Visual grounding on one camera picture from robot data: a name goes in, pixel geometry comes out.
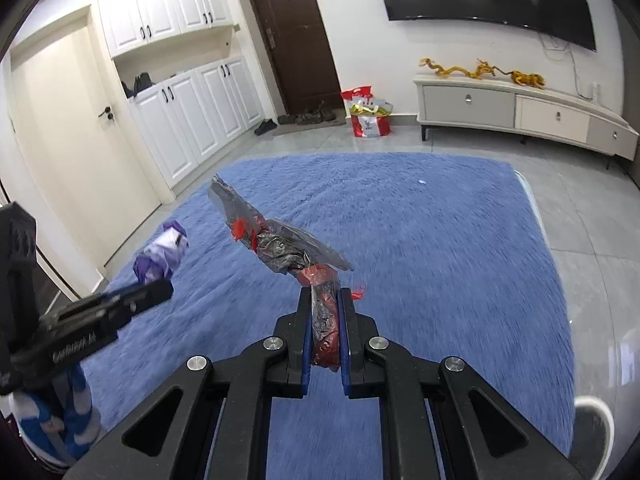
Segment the fluffy blue carpet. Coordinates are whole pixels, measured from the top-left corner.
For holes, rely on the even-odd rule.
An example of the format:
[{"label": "fluffy blue carpet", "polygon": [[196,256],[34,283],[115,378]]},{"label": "fluffy blue carpet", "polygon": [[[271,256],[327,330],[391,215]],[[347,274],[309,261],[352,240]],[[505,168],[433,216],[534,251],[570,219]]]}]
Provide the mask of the fluffy blue carpet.
[{"label": "fluffy blue carpet", "polygon": [[[359,153],[247,160],[221,176],[267,218],[315,234],[355,266],[356,310],[414,355],[459,355],[558,449],[570,448],[574,359],[561,283],[507,164]],[[190,248],[173,299],[140,315],[84,370],[107,428],[187,358],[218,360],[271,334],[300,286],[231,239],[197,190],[172,215]],[[132,282],[131,263],[112,287]],[[268,478],[380,478],[376,400],[348,400],[313,368],[302,400],[274,399]]]}]

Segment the golden dragon figurine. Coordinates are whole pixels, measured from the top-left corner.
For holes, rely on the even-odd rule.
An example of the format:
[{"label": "golden dragon figurine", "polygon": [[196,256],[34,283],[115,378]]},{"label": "golden dragon figurine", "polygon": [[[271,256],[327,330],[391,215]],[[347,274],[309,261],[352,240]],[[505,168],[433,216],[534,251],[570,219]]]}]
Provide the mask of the golden dragon figurine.
[{"label": "golden dragon figurine", "polygon": [[483,74],[491,74],[495,76],[495,71],[497,70],[501,74],[510,75],[511,80],[521,86],[527,85],[535,88],[543,88],[545,85],[545,79],[540,74],[525,74],[518,70],[505,72],[497,66],[492,66],[487,61],[482,61],[481,59],[478,59],[478,66],[476,67],[475,72],[469,72],[469,70],[462,68],[461,66],[452,66],[451,68],[445,69],[442,65],[435,64],[428,57],[420,60],[420,66],[428,66],[432,70],[435,70],[436,75],[439,77],[448,77],[453,72],[462,72],[464,75],[472,79],[480,79]]}]

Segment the doorway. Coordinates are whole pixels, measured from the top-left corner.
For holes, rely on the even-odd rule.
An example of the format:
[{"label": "doorway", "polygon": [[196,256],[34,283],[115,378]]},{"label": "doorway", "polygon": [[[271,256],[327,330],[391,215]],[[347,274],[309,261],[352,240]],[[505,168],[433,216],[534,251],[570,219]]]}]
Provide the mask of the doorway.
[{"label": "doorway", "polygon": [[324,101],[342,108],[334,58],[316,0],[251,0],[289,114]]},{"label": "doorway", "polygon": [[79,247],[103,267],[160,205],[110,105],[87,16],[11,58],[15,135],[34,181]]}]

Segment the drawer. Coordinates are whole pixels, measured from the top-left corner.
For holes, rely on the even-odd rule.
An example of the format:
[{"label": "drawer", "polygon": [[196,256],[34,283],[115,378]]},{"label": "drawer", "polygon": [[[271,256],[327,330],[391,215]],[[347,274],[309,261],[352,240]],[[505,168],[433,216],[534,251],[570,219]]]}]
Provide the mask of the drawer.
[{"label": "drawer", "polygon": [[629,160],[636,156],[638,136],[619,124],[591,117],[587,144],[609,155],[620,155]]},{"label": "drawer", "polygon": [[488,124],[513,128],[515,95],[454,86],[423,86],[427,122]]},{"label": "drawer", "polygon": [[590,115],[567,106],[516,96],[516,128],[587,142]]}]

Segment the silver screw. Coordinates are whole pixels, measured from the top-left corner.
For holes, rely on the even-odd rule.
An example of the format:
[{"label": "silver screw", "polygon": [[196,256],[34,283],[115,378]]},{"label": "silver screw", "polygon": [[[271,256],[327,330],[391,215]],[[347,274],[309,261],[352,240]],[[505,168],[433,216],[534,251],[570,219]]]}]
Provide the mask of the silver screw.
[{"label": "silver screw", "polygon": [[202,370],[205,366],[207,366],[207,359],[201,355],[194,355],[187,361],[187,368],[194,372]]},{"label": "silver screw", "polygon": [[459,357],[447,357],[444,365],[445,368],[451,372],[461,372],[465,367],[465,362]]},{"label": "silver screw", "polygon": [[373,348],[374,350],[384,350],[384,349],[388,348],[389,341],[387,339],[377,335],[377,336],[372,337],[371,339],[369,339],[369,346],[371,348]]},{"label": "silver screw", "polygon": [[271,336],[265,339],[262,342],[262,346],[264,346],[267,350],[280,350],[284,342],[282,339],[276,336]]}]

